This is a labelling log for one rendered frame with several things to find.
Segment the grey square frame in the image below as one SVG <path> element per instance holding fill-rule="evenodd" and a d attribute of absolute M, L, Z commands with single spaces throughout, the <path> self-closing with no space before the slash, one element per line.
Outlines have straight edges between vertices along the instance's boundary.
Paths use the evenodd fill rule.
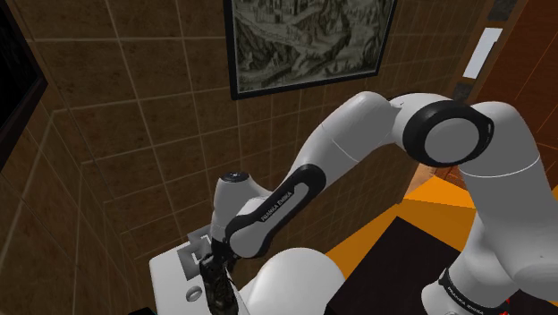
<path fill-rule="evenodd" d="M 187 234 L 188 243 L 178 251 L 182 270 L 187 280 L 199 275 L 199 263 L 211 253 L 210 225 Z"/>

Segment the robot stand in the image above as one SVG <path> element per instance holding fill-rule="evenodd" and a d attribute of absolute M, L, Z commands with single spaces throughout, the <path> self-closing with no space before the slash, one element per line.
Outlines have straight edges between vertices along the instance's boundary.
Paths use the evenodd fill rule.
<path fill-rule="evenodd" d="M 325 307 L 324 315 L 558 315 L 558 249 L 504 242 L 506 231 L 396 217 Z"/>

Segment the black framed wall picture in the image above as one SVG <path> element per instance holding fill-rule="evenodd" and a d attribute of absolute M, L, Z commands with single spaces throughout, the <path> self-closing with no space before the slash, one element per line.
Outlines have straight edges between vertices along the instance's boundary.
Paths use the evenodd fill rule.
<path fill-rule="evenodd" d="M 234 100 L 378 75 L 398 0 L 223 0 Z"/>

